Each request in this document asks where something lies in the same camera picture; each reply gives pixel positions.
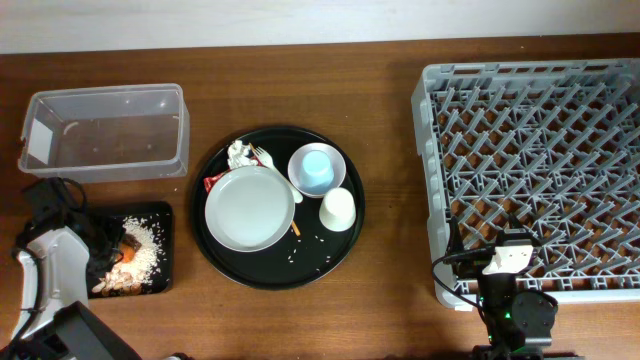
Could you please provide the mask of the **black rectangular tray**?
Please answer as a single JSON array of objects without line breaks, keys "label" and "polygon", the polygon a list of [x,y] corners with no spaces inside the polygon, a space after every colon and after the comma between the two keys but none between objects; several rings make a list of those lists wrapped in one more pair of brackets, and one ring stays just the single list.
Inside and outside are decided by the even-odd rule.
[{"label": "black rectangular tray", "polygon": [[[159,224],[159,229],[153,230],[156,235],[156,242],[163,250],[160,256],[159,275],[152,276],[152,284],[143,287],[143,293],[140,295],[162,293],[171,288],[172,271],[173,271],[173,249],[174,249],[174,214],[171,206],[166,202],[145,202],[133,203],[118,206],[109,206],[95,208],[93,213],[103,214],[104,216],[113,217],[124,223],[127,216],[140,217],[147,220],[148,226]],[[108,298],[119,296],[137,296],[137,295],[90,295],[90,288],[97,284],[98,278],[102,275],[89,275],[87,277],[88,296],[91,298]]]}]

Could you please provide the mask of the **brown food scrap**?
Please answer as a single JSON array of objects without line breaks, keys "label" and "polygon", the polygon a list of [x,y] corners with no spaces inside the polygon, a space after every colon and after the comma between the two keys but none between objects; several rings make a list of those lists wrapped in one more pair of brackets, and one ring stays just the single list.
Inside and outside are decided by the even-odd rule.
[{"label": "brown food scrap", "polygon": [[131,234],[126,233],[122,240],[124,245],[131,247],[134,251],[138,251],[142,244]]}]

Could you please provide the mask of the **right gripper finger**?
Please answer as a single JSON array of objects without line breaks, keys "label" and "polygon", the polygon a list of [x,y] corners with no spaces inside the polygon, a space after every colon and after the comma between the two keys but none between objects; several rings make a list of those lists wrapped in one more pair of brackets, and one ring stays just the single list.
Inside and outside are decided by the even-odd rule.
[{"label": "right gripper finger", "polygon": [[460,253],[465,250],[461,232],[459,229],[459,220],[456,216],[452,216],[449,221],[449,240],[447,244],[448,253]]},{"label": "right gripper finger", "polygon": [[508,216],[507,238],[509,240],[531,240],[531,233],[524,227],[515,214]]}]

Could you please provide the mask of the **grey plate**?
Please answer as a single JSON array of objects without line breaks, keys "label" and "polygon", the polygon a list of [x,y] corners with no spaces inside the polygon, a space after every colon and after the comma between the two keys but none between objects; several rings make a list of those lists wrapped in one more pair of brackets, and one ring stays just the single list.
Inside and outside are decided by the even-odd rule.
[{"label": "grey plate", "polygon": [[223,175],[204,207],[207,229],[223,247],[257,252],[290,230],[296,203],[290,188],[272,170],[245,166]]}]

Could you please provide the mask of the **round black serving tray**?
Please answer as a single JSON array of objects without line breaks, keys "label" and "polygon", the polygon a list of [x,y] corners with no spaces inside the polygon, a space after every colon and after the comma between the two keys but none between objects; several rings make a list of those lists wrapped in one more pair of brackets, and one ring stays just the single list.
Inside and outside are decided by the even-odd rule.
[{"label": "round black serving tray", "polygon": [[296,206],[294,221],[301,231],[288,231],[275,245],[258,252],[236,252],[224,247],[207,229],[204,179],[228,169],[227,148],[234,140],[263,147],[280,171],[294,152],[309,143],[338,145],[311,130],[295,126],[271,126],[230,137],[215,146],[202,163],[192,187],[189,218],[192,233],[203,256],[227,278],[262,290],[285,290],[312,283],[337,267],[349,254],[361,233],[365,218],[364,188],[358,171],[345,152],[346,176],[341,186],[354,197],[356,219],[346,231],[332,232],[320,222],[321,200],[307,198]]}]

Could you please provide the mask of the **light blue cup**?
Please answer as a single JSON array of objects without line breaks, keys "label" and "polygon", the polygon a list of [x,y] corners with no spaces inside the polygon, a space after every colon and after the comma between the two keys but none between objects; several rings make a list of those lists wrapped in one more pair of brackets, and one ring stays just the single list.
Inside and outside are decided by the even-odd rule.
[{"label": "light blue cup", "polygon": [[334,178],[331,159],[323,151],[308,152],[303,157],[301,166],[300,181],[304,188],[324,187]]}]

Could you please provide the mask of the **white cup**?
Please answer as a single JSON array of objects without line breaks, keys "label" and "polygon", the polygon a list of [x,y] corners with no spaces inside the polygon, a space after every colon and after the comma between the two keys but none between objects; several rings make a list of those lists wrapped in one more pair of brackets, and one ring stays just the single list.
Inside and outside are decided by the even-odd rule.
[{"label": "white cup", "polygon": [[342,232],[349,229],[356,220],[353,195],[345,188],[328,191],[319,209],[321,224],[330,231]]}]

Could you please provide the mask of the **white napkin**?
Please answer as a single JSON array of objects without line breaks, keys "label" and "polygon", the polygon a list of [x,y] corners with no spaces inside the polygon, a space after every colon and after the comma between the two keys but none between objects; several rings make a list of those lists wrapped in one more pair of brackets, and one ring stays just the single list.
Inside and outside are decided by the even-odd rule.
[{"label": "white napkin", "polygon": [[230,170],[245,166],[257,166],[259,162],[250,156],[251,148],[241,140],[235,140],[227,148],[227,163]]}]

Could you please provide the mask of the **rice and pasta leftovers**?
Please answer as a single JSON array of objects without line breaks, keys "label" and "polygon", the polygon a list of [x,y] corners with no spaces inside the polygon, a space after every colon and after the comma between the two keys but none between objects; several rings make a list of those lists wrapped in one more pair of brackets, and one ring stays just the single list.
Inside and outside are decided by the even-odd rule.
[{"label": "rice and pasta leftovers", "polygon": [[125,234],[133,235],[142,246],[131,262],[120,261],[99,277],[97,284],[90,288],[90,295],[140,295],[144,286],[152,284],[152,276],[161,273],[160,256],[163,250],[153,233],[154,229],[159,229],[159,224],[148,226],[144,218],[127,216],[123,227]]}]

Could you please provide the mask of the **orange carrot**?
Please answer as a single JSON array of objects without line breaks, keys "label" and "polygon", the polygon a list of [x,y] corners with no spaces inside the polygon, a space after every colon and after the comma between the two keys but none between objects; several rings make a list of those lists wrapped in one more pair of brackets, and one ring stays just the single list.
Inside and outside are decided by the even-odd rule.
[{"label": "orange carrot", "polygon": [[122,245],[119,248],[119,251],[121,252],[120,261],[122,263],[131,262],[136,254],[136,250],[128,245]]}]

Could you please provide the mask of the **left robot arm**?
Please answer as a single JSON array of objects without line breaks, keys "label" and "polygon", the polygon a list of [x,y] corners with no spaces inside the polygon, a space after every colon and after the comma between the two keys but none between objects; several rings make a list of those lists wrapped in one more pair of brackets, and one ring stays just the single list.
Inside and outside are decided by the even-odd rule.
[{"label": "left robot arm", "polygon": [[88,308],[89,278],[124,259],[123,226],[88,210],[71,191],[82,186],[51,177],[22,191],[32,218],[11,255],[22,266],[19,320],[3,359],[137,359],[139,354]]}]

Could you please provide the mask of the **grey dishwasher rack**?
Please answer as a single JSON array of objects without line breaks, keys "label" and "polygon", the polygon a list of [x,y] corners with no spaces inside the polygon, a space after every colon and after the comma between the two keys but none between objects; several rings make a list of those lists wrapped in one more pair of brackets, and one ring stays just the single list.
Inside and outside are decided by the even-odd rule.
[{"label": "grey dishwasher rack", "polygon": [[515,216],[540,242],[522,288],[638,300],[637,59],[430,65],[411,105],[433,260],[452,227],[476,249]]}]

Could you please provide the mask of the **red snack wrapper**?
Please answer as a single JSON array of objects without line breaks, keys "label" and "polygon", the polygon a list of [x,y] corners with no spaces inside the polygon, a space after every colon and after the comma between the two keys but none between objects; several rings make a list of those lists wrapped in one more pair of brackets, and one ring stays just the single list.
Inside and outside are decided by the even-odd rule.
[{"label": "red snack wrapper", "polygon": [[[262,163],[256,158],[256,157],[252,157],[249,159],[249,166],[262,166]],[[230,167],[229,169],[215,175],[215,176],[209,176],[209,177],[205,177],[203,179],[203,184],[204,184],[204,188],[206,193],[209,193],[212,188],[215,186],[215,184],[227,173],[230,173],[234,170],[237,170],[240,168],[239,166],[237,167]]]}]

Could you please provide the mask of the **white bowl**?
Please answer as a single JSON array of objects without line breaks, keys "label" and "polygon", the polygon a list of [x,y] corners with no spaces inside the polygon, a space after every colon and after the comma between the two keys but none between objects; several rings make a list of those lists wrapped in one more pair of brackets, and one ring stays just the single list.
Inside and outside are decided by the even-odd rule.
[{"label": "white bowl", "polygon": [[[301,173],[301,163],[303,157],[310,151],[320,150],[325,152],[329,158],[331,159],[334,178],[330,184],[327,184],[324,187],[317,187],[312,189],[304,188],[300,181],[300,173]],[[303,195],[306,195],[310,198],[321,198],[323,197],[329,190],[333,188],[340,187],[342,182],[346,177],[346,162],[341,155],[341,153],[331,145],[326,143],[309,143],[303,145],[299,149],[297,149],[293,155],[290,157],[287,167],[287,172],[289,176],[289,180],[294,185],[294,187],[299,190]]]}]

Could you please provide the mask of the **clear plastic bin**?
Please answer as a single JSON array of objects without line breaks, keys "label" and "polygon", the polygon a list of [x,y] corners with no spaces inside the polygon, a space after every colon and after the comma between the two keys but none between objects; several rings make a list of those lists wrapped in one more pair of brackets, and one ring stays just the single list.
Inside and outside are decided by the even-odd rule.
[{"label": "clear plastic bin", "polygon": [[42,91],[30,99],[17,166],[79,183],[182,177],[189,138],[175,83]]}]

